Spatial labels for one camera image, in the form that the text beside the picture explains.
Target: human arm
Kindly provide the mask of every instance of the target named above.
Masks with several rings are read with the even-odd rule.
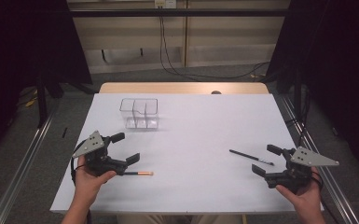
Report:
[[[80,156],[77,160],[76,169],[76,189],[74,199],[68,212],[62,220],[66,223],[84,223],[91,205],[95,202],[101,185],[116,175],[114,171],[109,171],[100,176],[94,176],[84,165],[86,160]]]
[[[312,173],[312,176],[319,180],[319,176]],[[282,185],[277,185],[276,189],[295,207],[298,218],[304,224],[325,224],[321,212],[321,192],[315,180],[310,181],[308,186],[301,188],[294,194]]]

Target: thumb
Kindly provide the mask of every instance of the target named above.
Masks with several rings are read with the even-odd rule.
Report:
[[[285,188],[282,185],[277,185],[275,187],[290,203],[295,204],[297,196],[292,193],[289,189]]]
[[[108,180],[113,178],[113,176],[116,175],[116,172],[114,171],[108,171],[104,173],[103,175],[98,176],[98,179],[100,180],[101,185],[106,183]]]

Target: triangular metal plate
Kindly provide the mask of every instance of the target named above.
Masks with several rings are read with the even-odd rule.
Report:
[[[321,154],[304,147],[298,147],[291,161],[305,166],[338,166],[338,161],[333,161]]]
[[[98,148],[104,147],[104,140],[98,131],[95,131],[90,137],[79,147],[79,149],[72,156],[77,158],[81,155],[90,153]]]

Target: transparent organizer box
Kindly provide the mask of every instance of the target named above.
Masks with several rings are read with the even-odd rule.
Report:
[[[120,112],[125,127],[128,129],[157,129],[159,127],[157,99],[123,99]]]

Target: gray carpet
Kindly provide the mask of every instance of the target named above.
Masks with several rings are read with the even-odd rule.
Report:
[[[245,75],[253,69],[252,65],[214,66],[177,69],[180,74],[198,74],[203,76],[235,77]],[[257,74],[265,74],[267,66],[257,70]],[[243,76],[239,78],[210,78],[195,77],[198,81],[258,81],[260,77]],[[194,81],[190,78],[173,75],[164,70],[150,70],[142,72],[125,72],[118,74],[102,74],[93,76],[94,84],[88,87],[99,90],[107,81]],[[10,212],[6,223],[59,223],[62,215],[49,212],[55,193],[61,183],[72,150],[75,147],[78,135],[81,131],[85,117],[87,116],[92,96],[77,89],[62,84],[65,94],[62,99],[50,99],[48,107],[57,105],[51,125],[41,148],[35,155],[35,160],[21,187],[19,194]],[[268,84],[269,91],[275,93],[275,83]],[[283,112],[283,118],[289,118],[283,110],[281,96],[274,94],[279,108]],[[29,95],[19,99],[19,102],[29,99]],[[12,176],[19,167],[28,146],[36,132],[38,123],[37,104],[31,107],[19,106],[11,126],[0,141],[0,199],[8,187]],[[340,166],[331,168],[330,171],[341,186],[352,208],[359,219],[359,162],[353,157],[348,144],[344,139],[335,136],[332,132],[332,124],[324,115],[318,105],[311,101],[311,110],[308,115],[308,131],[315,145],[322,154],[340,161]],[[293,127],[289,127],[294,141],[298,134]],[[332,198],[326,189],[323,196],[342,223],[342,218],[335,208]],[[331,216],[324,212],[327,223],[334,223]],[[298,223],[296,214],[276,215],[251,215],[248,223]],[[94,217],[94,223],[116,223],[115,217]]]

